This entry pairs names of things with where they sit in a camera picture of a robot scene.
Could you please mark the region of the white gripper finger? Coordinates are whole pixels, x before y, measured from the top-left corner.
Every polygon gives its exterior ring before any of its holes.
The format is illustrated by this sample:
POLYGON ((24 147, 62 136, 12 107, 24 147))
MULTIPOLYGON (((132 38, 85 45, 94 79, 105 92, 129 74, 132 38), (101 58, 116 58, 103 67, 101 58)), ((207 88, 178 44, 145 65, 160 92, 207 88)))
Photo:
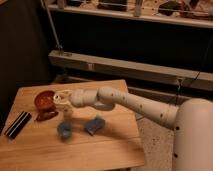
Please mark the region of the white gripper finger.
POLYGON ((54 98, 53 98, 53 102, 56 104, 56 105, 70 105, 70 102, 67 98, 63 98, 61 96, 58 96, 56 95, 54 98))
POLYGON ((56 91, 54 94, 54 97, 65 97, 65 96, 69 96, 71 95, 71 90, 60 90, 60 91, 56 91))

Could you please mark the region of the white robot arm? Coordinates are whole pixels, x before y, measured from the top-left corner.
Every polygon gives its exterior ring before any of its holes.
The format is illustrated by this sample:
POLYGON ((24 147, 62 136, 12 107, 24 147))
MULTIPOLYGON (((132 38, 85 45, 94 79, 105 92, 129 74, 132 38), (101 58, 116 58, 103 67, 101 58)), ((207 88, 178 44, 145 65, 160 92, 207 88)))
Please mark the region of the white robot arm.
POLYGON ((172 171, 213 171, 213 102, 191 98, 179 106, 103 86, 57 91, 57 105, 112 110, 124 106, 174 131, 172 171))

